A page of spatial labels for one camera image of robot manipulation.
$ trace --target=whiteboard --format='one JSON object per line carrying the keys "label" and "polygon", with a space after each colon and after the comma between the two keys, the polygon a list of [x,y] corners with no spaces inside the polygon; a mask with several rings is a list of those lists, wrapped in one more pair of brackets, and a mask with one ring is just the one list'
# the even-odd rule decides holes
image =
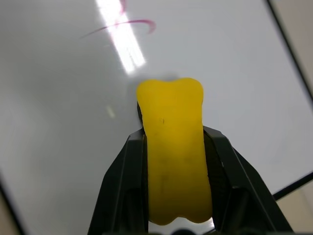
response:
{"label": "whiteboard", "polygon": [[33,234],[87,233],[145,79],[199,80],[203,124],[272,193],[312,171],[313,113],[261,0],[5,0],[0,34],[0,170]]}

